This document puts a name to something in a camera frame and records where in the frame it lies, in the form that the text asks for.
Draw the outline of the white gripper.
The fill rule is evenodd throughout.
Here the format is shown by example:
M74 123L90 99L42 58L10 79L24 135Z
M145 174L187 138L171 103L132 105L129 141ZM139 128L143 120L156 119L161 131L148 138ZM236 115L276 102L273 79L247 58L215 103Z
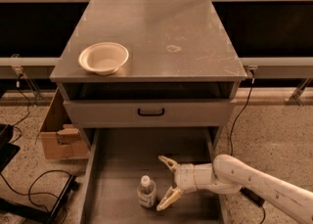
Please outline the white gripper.
M179 164L176 160L165 156L158 156L157 158L171 172L174 172L174 182L177 186L176 188L170 187L156 206L157 211L163 211L177 202L183 196L183 193L192 193L198 188L195 179L195 166L193 164Z

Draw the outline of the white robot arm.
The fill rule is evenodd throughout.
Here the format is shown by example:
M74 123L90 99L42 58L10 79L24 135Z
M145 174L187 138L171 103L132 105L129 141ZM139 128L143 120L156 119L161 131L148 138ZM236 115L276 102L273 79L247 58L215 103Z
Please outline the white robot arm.
M217 195L235 194L241 188L254 192L299 224L313 224L313 193L256 170L235 157L218 155L212 163L178 163L159 156L173 173L170 187L156 207L167 209L184 194L208 190Z

